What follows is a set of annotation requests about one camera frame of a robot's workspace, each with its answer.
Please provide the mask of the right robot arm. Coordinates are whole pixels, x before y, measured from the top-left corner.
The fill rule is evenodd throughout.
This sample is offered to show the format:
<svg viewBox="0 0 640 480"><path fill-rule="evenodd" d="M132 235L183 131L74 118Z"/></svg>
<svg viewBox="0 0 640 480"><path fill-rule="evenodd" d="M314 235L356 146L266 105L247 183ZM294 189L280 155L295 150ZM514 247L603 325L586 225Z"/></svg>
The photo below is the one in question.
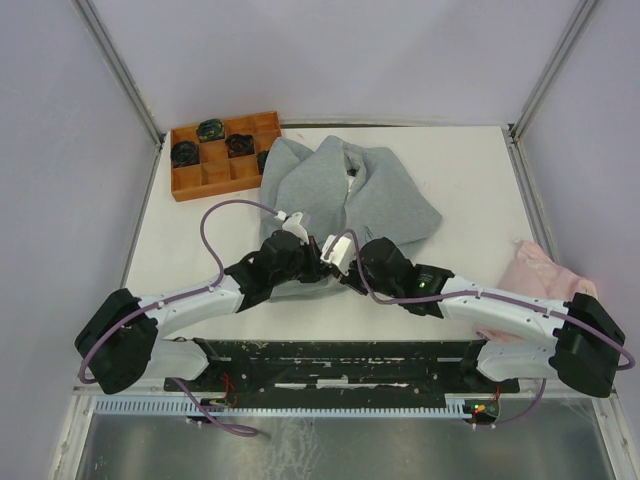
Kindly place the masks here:
<svg viewBox="0 0 640 480"><path fill-rule="evenodd" d="M359 246L350 234L334 237L321 259L335 268L341 283L380 305L514 336L508 343L484 339L460 364L460 382L469 390L481 391L493 381L556 379L579 393L606 398L617 372L635 364L624 333L590 295L576 293L562 301L484 288L449 270L412 263L388 238Z"/></svg>

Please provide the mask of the grey zip jacket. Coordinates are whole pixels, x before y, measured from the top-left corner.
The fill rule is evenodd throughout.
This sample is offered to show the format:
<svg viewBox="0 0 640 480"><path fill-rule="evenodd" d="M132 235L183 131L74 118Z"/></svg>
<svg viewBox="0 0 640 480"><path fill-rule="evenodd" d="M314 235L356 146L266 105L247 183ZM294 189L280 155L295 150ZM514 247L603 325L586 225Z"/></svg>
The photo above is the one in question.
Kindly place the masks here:
<svg viewBox="0 0 640 480"><path fill-rule="evenodd" d="M364 148L336 136L316 150L277 139L266 159L259 202L307 215L306 229L319 246L349 228L361 245L387 237L412 255L442 222L392 150Z"/></svg>

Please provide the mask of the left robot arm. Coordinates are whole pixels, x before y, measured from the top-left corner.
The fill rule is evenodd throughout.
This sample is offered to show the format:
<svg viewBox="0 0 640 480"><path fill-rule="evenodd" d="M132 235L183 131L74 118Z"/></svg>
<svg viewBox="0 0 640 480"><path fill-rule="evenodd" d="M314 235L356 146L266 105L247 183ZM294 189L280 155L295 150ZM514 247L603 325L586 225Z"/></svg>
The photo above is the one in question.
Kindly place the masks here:
<svg viewBox="0 0 640 480"><path fill-rule="evenodd" d="M268 300L288 282L315 284L330 268L315 240L303 242L278 230L260 249L227 267L221 277L170 294L135 296L112 292L75 339L82 357L80 380L103 393L125 391L142 379L178 377L209 390L221 378L220 364L194 340L169 335L217 316L239 313Z"/></svg>

